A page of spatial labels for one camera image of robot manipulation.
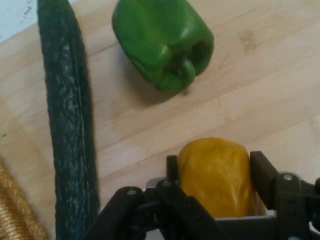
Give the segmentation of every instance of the screw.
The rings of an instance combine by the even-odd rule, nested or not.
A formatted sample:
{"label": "screw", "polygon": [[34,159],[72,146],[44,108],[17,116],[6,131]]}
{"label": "screw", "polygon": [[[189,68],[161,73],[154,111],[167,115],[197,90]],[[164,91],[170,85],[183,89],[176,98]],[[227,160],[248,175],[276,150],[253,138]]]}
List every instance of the screw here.
{"label": "screw", "polygon": [[292,175],[286,174],[283,176],[283,179],[286,181],[292,181],[294,177]]}
{"label": "screw", "polygon": [[164,181],[162,183],[162,186],[165,187],[165,188],[169,188],[169,187],[171,187],[171,185],[172,185],[172,183],[170,181]]}
{"label": "screw", "polygon": [[129,196],[133,196],[133,195],[136,195],[137,192],[136,192],[136,190],[131,189],[130,191],[127,192],[127,194],[128,194]]}

